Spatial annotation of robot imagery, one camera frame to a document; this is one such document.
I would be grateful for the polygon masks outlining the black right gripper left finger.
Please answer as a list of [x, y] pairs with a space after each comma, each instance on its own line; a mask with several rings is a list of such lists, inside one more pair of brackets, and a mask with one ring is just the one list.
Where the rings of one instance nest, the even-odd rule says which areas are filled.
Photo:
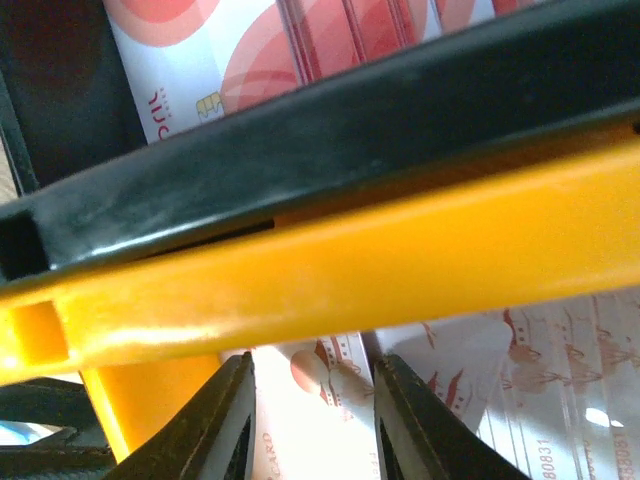
[[256, 431], [254, 362], [233, 355], [108, 479], [249, 479]]

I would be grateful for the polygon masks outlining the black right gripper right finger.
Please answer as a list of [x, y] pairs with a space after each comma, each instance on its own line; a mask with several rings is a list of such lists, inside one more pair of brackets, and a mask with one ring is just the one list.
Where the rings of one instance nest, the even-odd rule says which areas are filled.
[[478, 439], [401, 357], [374, 367], [374, 414], [383, 479], [524, 479]]

